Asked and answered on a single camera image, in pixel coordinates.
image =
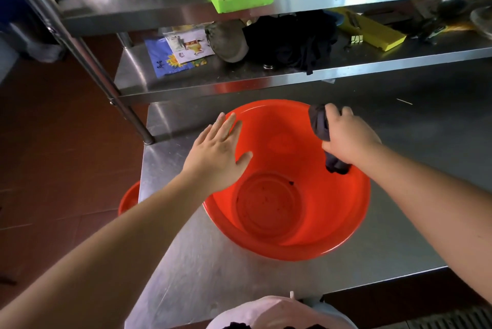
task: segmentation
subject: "stainless steel table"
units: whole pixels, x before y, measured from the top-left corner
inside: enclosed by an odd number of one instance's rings
[[[488,59],[151,104],[140,200],[180,170],[199,131],[219,111],[266,98],[351,105],[388,146],[492,190],[492,71]],[[405,100],[413,105],[397,100]],[[265,295],[296,297],[398,278],[445,264],[394,202],[372,184],[371,205],[354,235],[304,262],[257,256],[233,244],[200,207],[149,280],[127,329],[210,319]]]

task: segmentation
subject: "person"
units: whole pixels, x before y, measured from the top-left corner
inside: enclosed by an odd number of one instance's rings
[[[492,195],[393,152],[349,107],[340,114],[328,104],[326,114],[331,141],[323,142],[323,149],[378,183],[449,267],[492,303]],[[0,328],[120,327],[181,227],[207,196],[235,183],[248,166],[251,152],[235,159],[242,126],[235,121],[234,114],[225,120],[221,113],[198,136],[179,175],[77,246],[4,307]],[[270,296],[220,314],[209,328],[316,324],[353,327],[337,311],[320,313]]]

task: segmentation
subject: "metal leg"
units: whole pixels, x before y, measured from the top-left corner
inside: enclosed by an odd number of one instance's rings
[[[116,36],[120,40],[123,49],[133,47],[133,42],[131,41],[130,35],[128,35],[128,33],[116,33]]]
[[[126,106],[120,100],[120,92],[113,83],[111,77],[95,58],[89,47],[82,39],[74,38],[63,25],[61,13],[54,0],[28,0],[37,11],[48,30],[61,41],[77,58],[84,69],[94,79],[95,83],[104,91],[109,102],[116,106],[123,117],[130,121],[137,132],[142,136],[145,144],[155,142],[153,136],[138,118],[132,108]]]

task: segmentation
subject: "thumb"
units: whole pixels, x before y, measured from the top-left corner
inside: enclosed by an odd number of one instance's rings
[[[323,148],[323,150],[325,152],[328,152],[328,153],[332,152],[332,143],[329,141],[323,141],[323,143],[321,143],[321,147]]]
[[[246,167],[248,167],[251,158],[253,158],[253,152],[246,152],[237,160],[236,167],[238,168],[241,175],[246,170]]]

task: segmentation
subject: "left hand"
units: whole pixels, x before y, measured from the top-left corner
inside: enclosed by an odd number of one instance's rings
[[[217,121],[198,136],[184,161],[182,173],[204,181],[210,194],[237,182],[253,157],[252,152],[246,152],[236,161],[243,124],[237,121],[231,130],[235,121],[236,114],[232,113],[225,121],[224,113],[220,113]]]

